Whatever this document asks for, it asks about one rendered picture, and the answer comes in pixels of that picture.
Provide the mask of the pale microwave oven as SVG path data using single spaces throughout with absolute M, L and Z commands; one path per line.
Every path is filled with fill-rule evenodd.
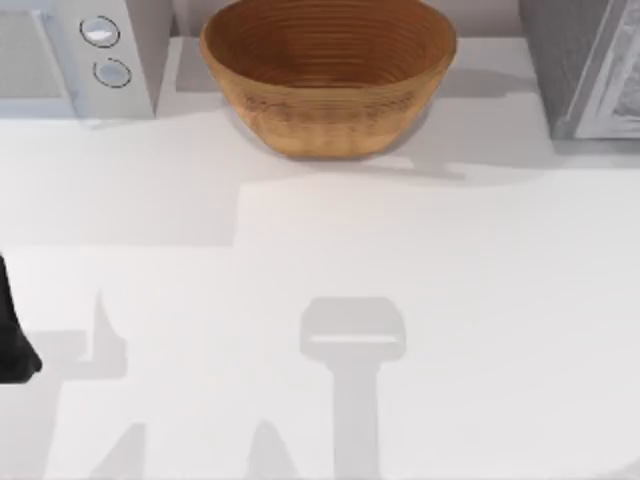
M 95 16 L 118 25 L 112 48 L 82 38 L 80 21 Z M 154 117 L 173 18 L 172 0 L 0 0 L 0 118 Z M 95 80 L 107 58 L 130 68 L 125 88 Z

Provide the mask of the round grey microwave knob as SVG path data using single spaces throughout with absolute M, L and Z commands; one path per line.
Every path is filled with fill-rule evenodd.
M 81 20 L 79 32 L 86 43 L 101 49 L 112 48 L 121 38 L 118 25 L 106 16 L 95 16 Z
M 96 81 L 111 89 L 125 88 L 132 81 L 130 68 L 115 58 L 107 58 L 101 62 L 94 62 L 92 73 Z

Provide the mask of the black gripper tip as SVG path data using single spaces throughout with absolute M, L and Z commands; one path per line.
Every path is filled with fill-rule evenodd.
M 0 254 L 0 385 L 27 383 L 42 367 L 18 320 L 6 263 Z

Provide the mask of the brown woven basket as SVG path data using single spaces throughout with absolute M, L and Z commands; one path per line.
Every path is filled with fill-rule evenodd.
M 457 33 L 423 0 L 234 0 L 204 23 L 200 49 L 266 146 L 357 158 L 414 124 L 453 62 Z

